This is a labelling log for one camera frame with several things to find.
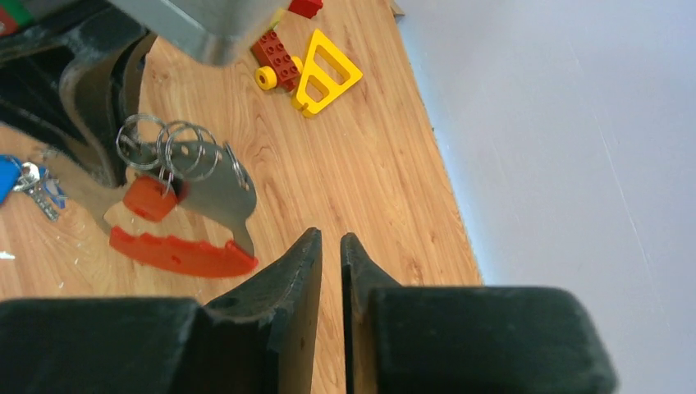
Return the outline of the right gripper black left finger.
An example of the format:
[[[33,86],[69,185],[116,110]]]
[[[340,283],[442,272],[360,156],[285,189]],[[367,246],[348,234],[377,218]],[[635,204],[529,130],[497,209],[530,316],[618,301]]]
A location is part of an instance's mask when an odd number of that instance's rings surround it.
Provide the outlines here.
[[[4,393],[308,393],[322,275],[310,228],[238,287],[1,304]]]

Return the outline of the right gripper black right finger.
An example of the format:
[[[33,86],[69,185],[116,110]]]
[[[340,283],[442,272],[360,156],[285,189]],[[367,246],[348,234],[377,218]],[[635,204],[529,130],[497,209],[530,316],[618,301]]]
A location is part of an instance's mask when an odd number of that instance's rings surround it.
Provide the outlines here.
[[[341,238],[349,393],[613,393],[593,320],[549,286],[405,286]]]

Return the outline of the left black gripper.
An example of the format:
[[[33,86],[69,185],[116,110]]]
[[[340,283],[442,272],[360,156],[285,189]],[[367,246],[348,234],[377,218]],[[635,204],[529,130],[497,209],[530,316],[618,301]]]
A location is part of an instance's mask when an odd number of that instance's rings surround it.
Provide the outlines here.
[[[156,35],[109,1],[21,2],[32,23],[1,24],[1,121],[124,185],[117,132],[139,109]]]

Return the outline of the metal keyring holder red handle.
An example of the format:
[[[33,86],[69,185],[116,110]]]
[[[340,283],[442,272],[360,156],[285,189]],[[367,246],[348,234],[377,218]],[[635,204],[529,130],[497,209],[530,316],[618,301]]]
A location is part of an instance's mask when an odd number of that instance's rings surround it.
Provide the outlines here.
[[[250,175],[228,143],[190,121],[166,122],[146,114],[128,116],[117,132],[118,157],[136,171],[121,197],[134,215],[162,221],[175,208],[225,227],[222,246],[111,227],[110,246],[129,259],[165,271],[207,278],[239,277],[258,266],[246,226],[257,195]]]

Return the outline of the green toy brick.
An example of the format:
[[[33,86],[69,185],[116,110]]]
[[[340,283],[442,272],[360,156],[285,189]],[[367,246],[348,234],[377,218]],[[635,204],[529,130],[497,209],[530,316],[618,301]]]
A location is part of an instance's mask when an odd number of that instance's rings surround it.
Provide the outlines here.
[[[1,0],[1,24],[6,29],[31,24],[33,17],[19,0]]]

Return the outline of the red toy brick car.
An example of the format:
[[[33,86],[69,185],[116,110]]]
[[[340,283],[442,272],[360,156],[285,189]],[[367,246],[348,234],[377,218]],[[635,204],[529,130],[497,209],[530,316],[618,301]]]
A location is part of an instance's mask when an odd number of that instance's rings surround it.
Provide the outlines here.
[[[299,84],[303,63],[291,56],[277,32],[265,32],[250,49],[259,67],[254,73],[257,86],[263,90],[283,88],[292,92]]]

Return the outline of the red window toy brick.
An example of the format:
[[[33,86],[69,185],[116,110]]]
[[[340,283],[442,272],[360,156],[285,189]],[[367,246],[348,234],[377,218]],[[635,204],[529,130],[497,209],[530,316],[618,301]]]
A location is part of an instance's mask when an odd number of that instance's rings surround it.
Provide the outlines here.
[[[287,10],[307,19],[314,18],[323,9],[323,0],[291,0]]]

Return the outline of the yellow triangular toy frame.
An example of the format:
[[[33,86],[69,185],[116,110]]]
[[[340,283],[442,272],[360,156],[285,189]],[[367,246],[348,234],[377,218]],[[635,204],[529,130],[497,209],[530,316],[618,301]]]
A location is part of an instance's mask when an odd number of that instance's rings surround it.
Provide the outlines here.
[[[343,78],[336,81],[317,63],[323,59]],[[312,118],[357,84],[363,72],[320,30],[311,34],[305,55],[304,70],[291,100],[305,118]]]

